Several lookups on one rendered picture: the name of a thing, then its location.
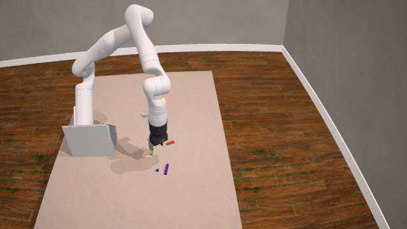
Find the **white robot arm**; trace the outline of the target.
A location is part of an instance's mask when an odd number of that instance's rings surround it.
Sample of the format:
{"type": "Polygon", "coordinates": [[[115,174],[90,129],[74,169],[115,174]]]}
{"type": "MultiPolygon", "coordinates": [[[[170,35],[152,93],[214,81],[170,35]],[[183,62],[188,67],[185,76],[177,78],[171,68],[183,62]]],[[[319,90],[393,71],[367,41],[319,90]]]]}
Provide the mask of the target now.
{"type": "Polygon", "coordinates": [[[131,37],[136,45],[142,70],[146,74],[157,76],[146,79],[142,85],[148,100],[149,113],[152,116],[163,116],[166,113],[166,100],[160,95],[170,92],[171,82],[160,65],[154,45],[144,31],[153,21],[153,17],[150,9],[136,4],[130,5],[125,11],[126,24],[107,32],[75,60],[72,73],[83,77],[83,82],[75,87],[74,125],[93,125],[94,62],[110,56],[131,37]]]}

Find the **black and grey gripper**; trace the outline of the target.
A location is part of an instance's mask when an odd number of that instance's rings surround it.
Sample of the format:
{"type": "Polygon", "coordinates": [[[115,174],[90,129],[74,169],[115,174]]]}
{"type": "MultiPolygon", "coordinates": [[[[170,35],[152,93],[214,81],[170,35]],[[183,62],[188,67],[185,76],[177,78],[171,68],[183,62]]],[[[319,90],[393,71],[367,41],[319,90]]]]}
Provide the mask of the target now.
{"type": "Polygon", "coordinates": [[[167,131],[167,112],[163,116],[152,116],[149,113],[149,108],[141,112],[143,118],[149,118],[149,131],[150,135],[148,138],[149,149],[152,151],[153,146],[161,144],[168,140],[167,131]],[[163,134],[163,135],[162,135],[163,134]]]}

